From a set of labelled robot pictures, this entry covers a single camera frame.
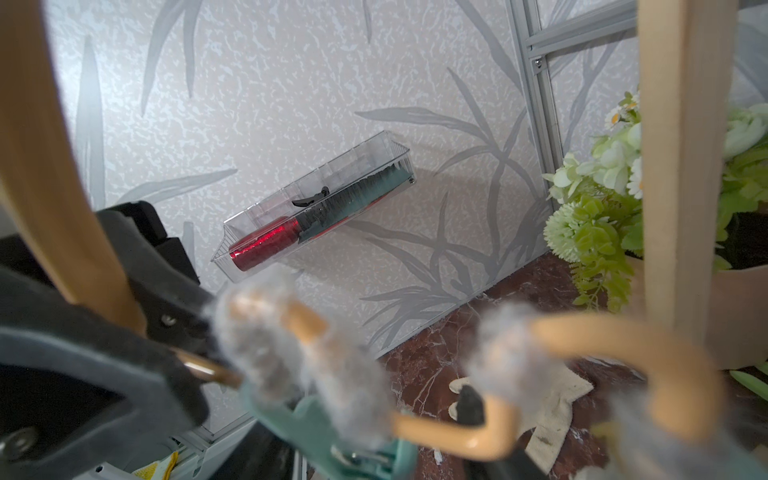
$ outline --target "yellow cloth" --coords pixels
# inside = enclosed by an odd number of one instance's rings
[[[170,478],[170,471],[174,469],[178,459],[179,452],[173,452],[158,462],[152,462],[146,467],[139,468],[136,472],[133,472],[133,475],[144,480],[168,480]]]

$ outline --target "black fabric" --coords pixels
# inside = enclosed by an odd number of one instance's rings
[[[469,385],[458,394],[457,422],[461,425],[485,423],[482,397]],[[524,449],[515,449],[497,462],[464,461],[467,480],[548,480]]]
[[[290,480],[293,448],[257,423],[210,480]]]
[[[154,249],[168,262],[174,270],[200,285],[200,277],[194,271],[190,257],[187,256],[184,245],[178,237],[169,237],[154,246]]]
[[[22,478],[73,478],[208,417],[199,382],[165,346],[4,266],[0,365],[0,436],[40,432],[11,465]]]
[[[757,212],[734,214],[721,242],[721,255],[735,270],[768,264],[768,215]]]
[[[126,217],[131,218],[136,224],[136,228],[141,232],[141,236],[147,239],[147,242],[153,247],[156,247],[168,238],[163,222],[157,215],[157,210],[149,202],[139,200],[138,202],[115,205],[106,210],[120,212]]]

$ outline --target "teal clamp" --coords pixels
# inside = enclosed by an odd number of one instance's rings
[[[339,439],[317,395],[304,397],[291,411],[282,404],[265,406],[254,402],[251,391],[248,382],[240,387],[245,407],[329,480],[411,478],[419,453],[412,443],[395,439],[377,452],[355,449]]]

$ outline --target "green leaves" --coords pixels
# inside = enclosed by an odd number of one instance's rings
[[[614,226],[617,221],[605,216],[605,199],[605,196],[585,194],[573,208],[572,216],[582,223],[573,237],[579,260],[571,265],[571,276],[579,292],[574,305],[595,310],[605,295],[608,309],[618,312],[629,300],[633,272],[624,257],[623,240]],[[640,236],[641,248],[642,224]]]
[[[715,255],[715,259],[712,262],[712,271],[713,273],[717,273],[721,270],[730,270],[731,264],[728,260],[725,260],[720,255]]]
[[[632,103],[632,93],[625,91],[624,98],[622,98],[621,101],[619,102],[619,107],[626,107],[631,103]]]
[[[761,399],[768,401],[768,385],[749,373],[739,370],[730,370],[730,375],[740,384],[757,394]]]
[[[745,196],[743,192],[747,192],[750,196]],[[754,180],[747,180],[743,182],[743,186],[737,191],[727,191],[720,194],[720,201],[717,205],[717,233],[715,236],[716,242],[724,242],[728,239],[728,232],[726,227],[733,218],[733,214],[739,212],[754,212],[758,207],[758,200],[755,197],[762,197],[762,194],[768,194],[768,189],[761,187]]]
[[[768,159],[768,134],[763,135],[749,150],[735,156],[730,166],[740,169],[766,159]]]
[[[621,239],[621,248],[630,250],[639,255],[643,252],[643,217],[638,214],[629,225],[622,231],[624,237]]]

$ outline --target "black clip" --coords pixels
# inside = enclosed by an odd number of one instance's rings
[[[331,193],[331,190],[328,190],[328,187],[323,187],[323,189],[320,191],[319,194],[309,198],[302,198],[301,200],[294,200],[291,203],[296,207],[308,207],[309,205],[314,204],[318,200],[322,200],[323,198],[328,197],[328,194],[330,193]]]
[[[0,458],[3,478],[6,467],[24,480],[73,478],[208,417],[198,380],[168,348],[3,266],[0,405],[0,436],[39,434]]]

